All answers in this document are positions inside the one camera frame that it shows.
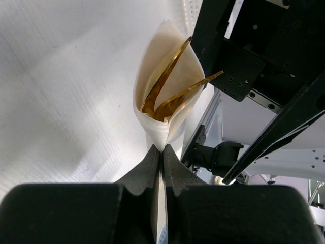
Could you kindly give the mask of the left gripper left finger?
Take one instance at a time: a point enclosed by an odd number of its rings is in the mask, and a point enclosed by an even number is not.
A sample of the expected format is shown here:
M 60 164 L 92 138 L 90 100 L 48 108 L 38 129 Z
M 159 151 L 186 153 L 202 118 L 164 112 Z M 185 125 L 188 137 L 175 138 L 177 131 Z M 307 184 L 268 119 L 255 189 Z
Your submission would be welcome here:
M 21 184 L 1 202 L 1 243 L 157 243 L 159 150 L 114 183 Z

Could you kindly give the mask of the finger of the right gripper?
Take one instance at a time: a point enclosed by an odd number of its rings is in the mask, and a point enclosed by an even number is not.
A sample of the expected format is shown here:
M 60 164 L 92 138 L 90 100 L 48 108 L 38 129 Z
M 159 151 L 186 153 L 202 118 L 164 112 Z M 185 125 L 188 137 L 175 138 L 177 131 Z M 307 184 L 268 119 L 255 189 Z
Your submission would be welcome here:
M 255 160 L 289 144 L 324 115 L 324 72 L 309 80 L 280 110 L 223 179 L 229 184 Z

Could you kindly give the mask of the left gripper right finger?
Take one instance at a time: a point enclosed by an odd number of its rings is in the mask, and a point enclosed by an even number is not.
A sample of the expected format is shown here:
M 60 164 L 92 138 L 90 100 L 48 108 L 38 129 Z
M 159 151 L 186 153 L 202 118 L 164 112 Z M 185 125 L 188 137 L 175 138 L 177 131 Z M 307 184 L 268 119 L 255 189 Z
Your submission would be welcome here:
M 295 188 L 208 185 L 179 161 L 170 145 L 162 163 L 168 243 L 324 243 Z

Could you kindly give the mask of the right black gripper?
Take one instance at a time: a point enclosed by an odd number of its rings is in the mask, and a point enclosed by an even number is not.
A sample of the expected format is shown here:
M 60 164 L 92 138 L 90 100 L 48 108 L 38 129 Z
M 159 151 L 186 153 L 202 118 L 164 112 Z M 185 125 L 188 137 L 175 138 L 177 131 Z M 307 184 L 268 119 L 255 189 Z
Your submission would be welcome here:
M 253 91 L 284 106 L 324 71 L 324 1 L 244 1 L 229 37 L 234 1 L 203 1 L 192 47 L 205 75 L 237 101 Z

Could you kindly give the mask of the gold spoon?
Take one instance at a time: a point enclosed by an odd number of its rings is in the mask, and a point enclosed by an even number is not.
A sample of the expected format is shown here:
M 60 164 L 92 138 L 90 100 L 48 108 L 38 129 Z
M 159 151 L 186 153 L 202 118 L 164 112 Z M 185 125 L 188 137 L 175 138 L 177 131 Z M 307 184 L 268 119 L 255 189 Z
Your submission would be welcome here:
M 147 97 L 145 98 L 141 106 L 142 113 L 147 113 L 151 117 L 155 117 L 154 106 L 157 96 L 159 95 L 165 82 L 170 76 L 180 56 L 184 53 L 185 49 L 190 44 L 191 40 L 192 36 L 189 36 L 181 46 L 174 49 L 162 60 L 162 65 L 160 64 L 154 69 L 154 72 L 150 76 L 150 79 L 153 80 L 155 83 L 150 89 Z

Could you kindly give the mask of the gold fork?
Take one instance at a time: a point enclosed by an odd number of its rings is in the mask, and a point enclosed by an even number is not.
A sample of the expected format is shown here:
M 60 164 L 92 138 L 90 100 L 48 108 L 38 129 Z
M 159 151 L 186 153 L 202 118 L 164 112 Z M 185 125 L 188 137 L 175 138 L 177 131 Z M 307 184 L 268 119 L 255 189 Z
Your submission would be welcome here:
M 158 121 L 163 121 L 166 117 L 172 116 L 173 113 L 175 112 L 175 110 L 180 106 L 180 104 L 184 100 L 184 97 L 186 94 L 207 84 L 208 82 L 210 82 L 211 80 L 215 79 L 216 77 L 220 76 L 223 73 L 224 73 L 224 71 L 219 71 L 219 72 L 195 83 L 194 85 L 190 86 L 189 88 L 173 95 L 171 98 L 164 101 L 156 109 L 155 119 Z

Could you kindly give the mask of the white paper napkin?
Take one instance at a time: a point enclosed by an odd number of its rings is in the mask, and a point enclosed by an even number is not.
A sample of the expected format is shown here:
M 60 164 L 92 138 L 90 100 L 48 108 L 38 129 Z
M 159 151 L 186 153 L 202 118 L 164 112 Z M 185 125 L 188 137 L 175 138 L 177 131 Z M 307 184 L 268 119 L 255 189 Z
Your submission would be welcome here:
M 203 90 L 200 81 L 204 79 L 190 38 L 171 21 L 163 21 L 144 53 L 133 94 L 134 112 L 148 146 L 163 151 L 169 144 L 181 156 L 185 120 Z

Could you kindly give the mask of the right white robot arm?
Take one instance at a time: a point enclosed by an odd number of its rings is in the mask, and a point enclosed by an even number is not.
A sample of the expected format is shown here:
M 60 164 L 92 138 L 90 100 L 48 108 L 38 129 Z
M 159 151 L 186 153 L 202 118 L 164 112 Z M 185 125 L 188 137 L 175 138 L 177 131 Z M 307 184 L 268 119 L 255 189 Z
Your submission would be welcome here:
M 324 1 L 191 1 L 216 93 L 184 155 L 236 176 L 324 181 Z

